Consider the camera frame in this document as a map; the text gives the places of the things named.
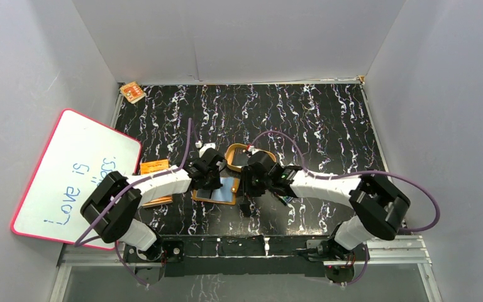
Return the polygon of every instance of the table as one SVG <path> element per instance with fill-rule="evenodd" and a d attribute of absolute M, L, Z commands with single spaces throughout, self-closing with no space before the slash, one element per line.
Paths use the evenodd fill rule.
<path fill-rule="evenodd" d="M 232 143 L 250 143 L 265 130 L 297 141 L 313 171 L 342 174 L 384 170 L 360 84 L 257 84 L 142 86 L 136 104 L 121 103 L 115 128 L 142 143 L 141 162 L 182 160 L 187 119 L 203 143 L 220 152 Z M 281 164 L 299 163 L 289 142 L 265 137 Z M 197 155 L 193 148 L 191 156 Z M 252 214 L 237 206 L 195 202 L 189 193 L 172 204 L 141 209 L 137 218 L 164 235 L 322 235 L 352 217 L 351 208 L 331 201 L 299 198 L 284 206 L 270 194 L 255 198 Z"/>

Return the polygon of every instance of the whiteboard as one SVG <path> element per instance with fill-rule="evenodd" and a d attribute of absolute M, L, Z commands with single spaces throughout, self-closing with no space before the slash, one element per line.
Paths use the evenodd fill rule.
<path fill-rule="evenodd" d="M 60 115 L 12 220 L 18 235 L 75 242 L 88 227 L 81 206 L 112 171 L 134 173 L 142 146 L 71 109 Z M 96 236 L 92 230 L 86 237 Z M 111 249 L 101 239 L 86 246 Z"/>

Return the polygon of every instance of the gray wall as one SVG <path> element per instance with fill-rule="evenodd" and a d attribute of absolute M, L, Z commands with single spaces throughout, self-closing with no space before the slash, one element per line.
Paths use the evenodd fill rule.
<path fill-rule="evenodd" d="M 440 201 L 423 235 L 444 300 L 483 301 L 483 1 L 407 1 L 366 83 L 390 170 Z M 409 192 L 410 224 L 430 222 Z"/>
<path fill-rule="evenodd" d="M 117 81 L 175 84 L 364 75 L 404 0 L 74 2 Z"/>
<path fill-rule="evenodd" d="M 60 111 L 102 122 L 117 85 L 72 2 L 0 1 L 0 301 L 46 301 L 61 243 L 10 221 Z"/>

